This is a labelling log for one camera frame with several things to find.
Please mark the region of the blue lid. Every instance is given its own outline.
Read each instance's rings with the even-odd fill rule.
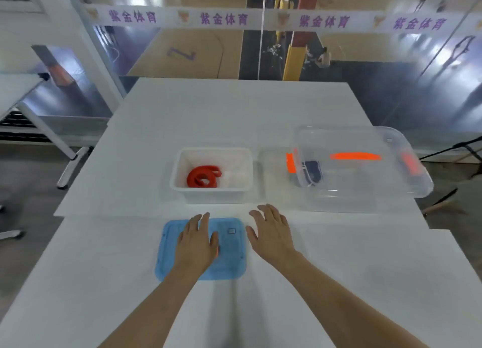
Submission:
[[[157,254],[156,277],[162,281],[174,265],[177,238],[189,220],[171,220],[164,225]],[[209,219],[209,237],[214,231],[219,235],[219,253],[199,280],[232,280],[246,270],[246,244],[244,226],[237,218]]]

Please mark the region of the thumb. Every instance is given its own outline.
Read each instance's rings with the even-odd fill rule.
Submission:
[[[249,225],[246,227],[246,235],[248,236],[248,240],[251,243],[251,246],[254,248],[256,242],[258,241],[258,237],[256,236],[255,231]]]
[[[211,248],[211,253],[217,256],[217,248],[219,247],[219,236],[217,231],[211,235],[211,242],[209,243],[209,246]]]

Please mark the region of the purple number 2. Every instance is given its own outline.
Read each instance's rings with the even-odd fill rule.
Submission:
[[[194,51],[191,51],[191,54],[188,55],[186,53],[183,53],[182,51],[179,51],[178,49],[175,49],[174,47],[171,47],[169,49],[169,51],[167,52],[167,56],[172,56],[172,53],[177,53],[178,55],[181,55],[190,61],[194,61],[194,58],[196,57],[196,53]]]

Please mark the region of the person's left hand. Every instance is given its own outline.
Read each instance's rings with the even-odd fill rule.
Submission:
[[[208,235],[209,213],[192,217],[177,239],[174,268],[193,273],[199,278],[216,258],[219,239],[217,231]]]

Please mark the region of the human arm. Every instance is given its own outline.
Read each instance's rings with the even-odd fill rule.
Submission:
[[[254,251],[293,285],[337,348],[427,348],[296,251],[288,221],[274,206],[258,208],[264,216],[250,212],[258,234],[246,227]]]
[[[191,218],[177,240],[174,266],[161,284],[99,348],[160,348],[198,278],[216,258],[218,235],[208,235],[209,213]]]

